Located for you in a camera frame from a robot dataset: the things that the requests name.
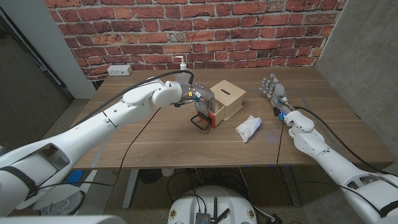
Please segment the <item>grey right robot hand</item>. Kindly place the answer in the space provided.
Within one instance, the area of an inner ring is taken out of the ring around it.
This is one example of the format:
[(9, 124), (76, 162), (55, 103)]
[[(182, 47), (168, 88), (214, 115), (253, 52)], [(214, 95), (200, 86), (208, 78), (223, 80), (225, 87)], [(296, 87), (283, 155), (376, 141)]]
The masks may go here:
[(287, 99), (284, 86), (273, 73), (270, 78), (262, 79), (262, 86), (259, 90), (270, 99), (275, 116), (284, 117), (294, 110)]

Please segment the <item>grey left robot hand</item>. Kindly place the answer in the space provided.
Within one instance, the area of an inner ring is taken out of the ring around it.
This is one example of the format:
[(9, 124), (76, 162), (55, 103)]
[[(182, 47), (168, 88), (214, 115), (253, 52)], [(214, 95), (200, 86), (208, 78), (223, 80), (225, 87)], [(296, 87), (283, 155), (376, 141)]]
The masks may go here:
[(199, 83), (181, 84), (182, 96), (180, 104), (194, 103), (197, 111), (205, 116), (208, 112), (215, 112), (215, 94), (207, 87)]

